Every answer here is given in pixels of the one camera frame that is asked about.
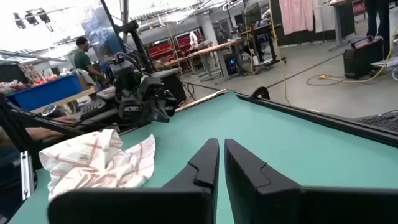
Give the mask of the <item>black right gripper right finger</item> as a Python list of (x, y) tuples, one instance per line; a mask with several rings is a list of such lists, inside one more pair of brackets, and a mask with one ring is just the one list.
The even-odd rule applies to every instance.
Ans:
[(234, 139), (224, 169), (235, 223), (397, 223), (397, 189), (300, 185)]

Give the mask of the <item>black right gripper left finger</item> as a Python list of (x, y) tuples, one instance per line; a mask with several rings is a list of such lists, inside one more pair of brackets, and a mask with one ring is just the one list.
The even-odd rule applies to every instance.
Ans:
[(55, 197), (49, 223), (215, 223), (220, 147), (210, 138), (161, 188), (76, 189)]

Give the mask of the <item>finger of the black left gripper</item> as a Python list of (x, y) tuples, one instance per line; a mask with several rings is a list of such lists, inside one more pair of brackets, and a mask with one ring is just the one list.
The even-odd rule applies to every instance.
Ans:
[(141, 115), (137, 120), (138, 126), (145, 126), (153, 120), (155, 103), (145, 102), (141, 109)]
[(161, 123), (168, 123), (170, 121), (165, 106), (166, 104), (164, 101), (158, 101), (155, 104), (155, 108), (153, 109), (153, 114), (152, 114), (154, 121)]

